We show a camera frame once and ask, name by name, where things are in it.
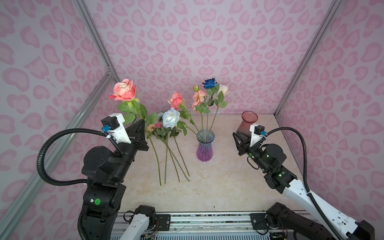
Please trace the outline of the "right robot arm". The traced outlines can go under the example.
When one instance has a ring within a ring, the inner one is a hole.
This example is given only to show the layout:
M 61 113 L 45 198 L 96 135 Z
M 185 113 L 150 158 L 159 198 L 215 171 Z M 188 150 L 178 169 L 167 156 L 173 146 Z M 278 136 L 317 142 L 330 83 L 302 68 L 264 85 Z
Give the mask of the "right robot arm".
M 307 179 L 300 180 L 283 166 L 286 160 L 283 149 L 276 144 L 264 144 L 267 134 L 233 133 L 239 155 L 247 155 L 249 164 L 262 170 L 267 185 L 293 200 L 314 220 L 303 217 L 283 204 L 275 203 L 266 211 L 270 229 L 291 229 L 310 240 L 373 240 L 375 229 L 367 221 L 358 222 L 334 208 L 309 189 Z

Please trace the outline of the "pink red rose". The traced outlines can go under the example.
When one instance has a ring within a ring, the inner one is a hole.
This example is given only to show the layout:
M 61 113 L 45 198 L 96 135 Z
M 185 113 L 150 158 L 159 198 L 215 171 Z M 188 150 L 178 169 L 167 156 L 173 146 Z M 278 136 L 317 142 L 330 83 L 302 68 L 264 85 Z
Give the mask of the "pink red rose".
M 137 88 L 133 80 L 124 79 L 116 83 L 109 99 L 118 102 L 118 111 L 123 114 L 124 124 L 131 124 L 136 119 L 145 120 L 148 116 L 146 107 L 137 97 Z
M 195 124 L 191 112 L 187 109 L 187 106 L 185 104 L 185 99 L 181 96 L 179 92 L 174 92 L 171 96 L 171 98 L 168 100 L 168 104 L 180 113 L 180 117 L 186 121 L 189 121 L 192 126 L 195 127 L 196 130 L 193 130 L 190 128 L 183 120 L 178 120 L 178 123 L 176 124 L 176 127 L 178 129 L 181 129 L 184 133 L 184 135 L 187 134 L 187 131 L 190 130 L 192 133 L 197 135 L 197 132 L 199 131 L 197 128 L 197 125 Z

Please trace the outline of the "cream pink rose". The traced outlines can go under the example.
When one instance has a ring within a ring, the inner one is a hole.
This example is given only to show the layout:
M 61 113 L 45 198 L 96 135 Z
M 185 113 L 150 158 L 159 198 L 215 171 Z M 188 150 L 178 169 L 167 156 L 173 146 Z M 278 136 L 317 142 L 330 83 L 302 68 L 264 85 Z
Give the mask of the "cream pink rose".
M 214 106 L 216 106 L 216 111 L 215 111 L 214 119 L 212 120 L 212 123 L 210 126 L 210 130 L 213 128 L 219 109 L 224 109 L 228 105 L 228 102 L 226 102 L 225 100 L 225 97 L 228 93 L 229 93 L 229 87 L 226 85 L 220 85 L 218 88 L 218 91 L 214 95 L 212 95 L 212 99 L 210 100 L 210 102 L 212 102 Z

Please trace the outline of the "white blue rose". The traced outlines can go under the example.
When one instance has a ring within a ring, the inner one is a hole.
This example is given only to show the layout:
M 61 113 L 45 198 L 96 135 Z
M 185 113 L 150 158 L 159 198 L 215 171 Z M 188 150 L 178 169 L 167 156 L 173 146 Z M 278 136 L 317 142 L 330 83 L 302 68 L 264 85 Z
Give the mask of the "white blue rose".
M 178 181 L 181 181 L 180 175 L 190 182 L 189 170 L 186 167 L 181 149 L 178 145 L 177 137 L 180 134 L 186 134 L 186 125 L 181 121 L 181 114 L 175 108 L 170 108 L 162 116 L 163 127 L 166 131 L 166 139 L 164 143 L 174 163 L 175 171 L 177 173 Z

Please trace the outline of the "purple blue glass vase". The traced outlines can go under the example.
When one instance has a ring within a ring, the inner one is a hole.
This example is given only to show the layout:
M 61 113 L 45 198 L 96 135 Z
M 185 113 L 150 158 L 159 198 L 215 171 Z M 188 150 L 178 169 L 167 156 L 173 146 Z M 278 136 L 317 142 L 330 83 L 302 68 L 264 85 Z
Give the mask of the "purple blue glass vase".
M 211 130 L 203 129 L 197 133 L 199 142 L 197 148 L 197 158 L 202 162 L 208 162 L 213 157 L 212 143 L 215 140 L 215 134 Z

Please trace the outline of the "dark blue rose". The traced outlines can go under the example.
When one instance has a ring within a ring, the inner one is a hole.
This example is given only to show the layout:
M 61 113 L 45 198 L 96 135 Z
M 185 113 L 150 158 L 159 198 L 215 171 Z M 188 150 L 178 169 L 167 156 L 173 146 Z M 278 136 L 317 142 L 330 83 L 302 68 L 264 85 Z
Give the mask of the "dark blue rose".
M 209 113 L 210 113 L 210 107 L 214 106 L 215 105 L 215 99 L 217 97 L 217 94 L 218 94 L 218 91 L 219 91 L 219 85 L 218 85 L 218 82 L 216 81 L 215 78 L 211 78 L 211 79 L 208 79 L 208 80 L 205 80 L 203 82 L 203 87 L 204 87 L 204 90 L 206 92 L 206 96 L 205 96 L 205 106 L 203 107 L 204 108 L 204 113 L 207 115 L 207 127 L 206 129 L 209 128 L 208 126 L 208 123 L 209 123 Z

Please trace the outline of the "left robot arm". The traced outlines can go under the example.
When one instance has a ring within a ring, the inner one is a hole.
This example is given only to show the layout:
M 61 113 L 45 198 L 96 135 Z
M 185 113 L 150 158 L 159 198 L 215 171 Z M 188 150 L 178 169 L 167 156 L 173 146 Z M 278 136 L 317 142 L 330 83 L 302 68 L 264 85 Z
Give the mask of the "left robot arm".
M 112 152 L 104 146 L 94 147 L 84 157 L 82 174 L 87 176 L 87 189 L 77 227 L 83 240 L 108 240 L 121 207 L 126 186 L 124 178 L 138 151 L 148 151 L 145 121 L 139 120 L 125 128 L 117 117 L 102 119 L 102 132 L 122 129 L 130 143 L 118 143 Z

